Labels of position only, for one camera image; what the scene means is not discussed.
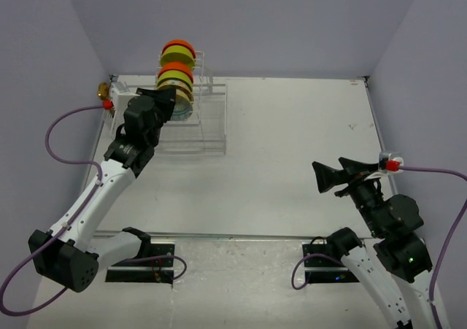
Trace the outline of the blue yellow patterned bowl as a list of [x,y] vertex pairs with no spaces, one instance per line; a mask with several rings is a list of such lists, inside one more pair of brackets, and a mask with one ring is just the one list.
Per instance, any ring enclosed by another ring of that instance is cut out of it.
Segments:
[[186,121],[193,113],[193,105],[190,101],[177,102],[172,112],[171,121]]

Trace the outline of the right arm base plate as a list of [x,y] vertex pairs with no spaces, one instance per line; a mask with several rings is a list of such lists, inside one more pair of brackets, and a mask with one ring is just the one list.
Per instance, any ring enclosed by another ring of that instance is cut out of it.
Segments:
[[[302,249],[304,256],[320,253],[333,257],[323,237],[314,237],[309,243],[302,244]],[[304,262],[304,268],[307,284],[358,283],[358,279],[347,268],[325,258],[310,258]]]

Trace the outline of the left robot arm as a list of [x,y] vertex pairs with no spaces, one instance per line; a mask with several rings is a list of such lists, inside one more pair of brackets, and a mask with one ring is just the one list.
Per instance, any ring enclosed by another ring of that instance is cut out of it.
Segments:
[[137,90],[91,183],[48,231],[30,236],[28,245],[38,274],[81,293],[105,268],[126,261],[142,266],[150,260],[150,236],[136,228],[122,229],[100,247],[91,240],[114,202],[153,158],[175,104],[173,88]]

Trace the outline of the white floral patterned bowl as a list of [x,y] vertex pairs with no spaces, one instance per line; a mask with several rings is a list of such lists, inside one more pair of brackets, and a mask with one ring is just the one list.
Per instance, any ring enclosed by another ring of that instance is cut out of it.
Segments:
[[176,90],[176,96],[175,96],[176,104],[193,103],[192,91],[187,86],[187,84],[181,80],[177,80],[177,79],[164,80],[161,84],[156,86],[156,89],[157,90],[175,89]]

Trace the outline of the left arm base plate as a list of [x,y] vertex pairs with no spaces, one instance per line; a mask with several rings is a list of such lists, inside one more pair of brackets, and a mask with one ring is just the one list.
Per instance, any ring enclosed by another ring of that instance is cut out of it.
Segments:
[[174,260],[131,261],[109,267],[105,274],[107,283],[168,284],[174,281]]

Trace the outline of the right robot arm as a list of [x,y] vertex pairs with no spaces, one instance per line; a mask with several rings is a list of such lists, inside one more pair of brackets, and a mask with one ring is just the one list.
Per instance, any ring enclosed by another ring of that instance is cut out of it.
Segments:
[[385,199],[381,178],[398,172],[404,160],[382,153],[378,163],[340,158],[340,169],[317,161],[312,168],[320,193],[341,185],[334,194],[349,196],[374,239],[375,256],[348,228],[327,236],[325,256],[344,265],[364,286],[391,328],[448,328],[444,304],[431,286],[434,266],[425,242],[416,234],[424,222],[417,202],[396,194]]

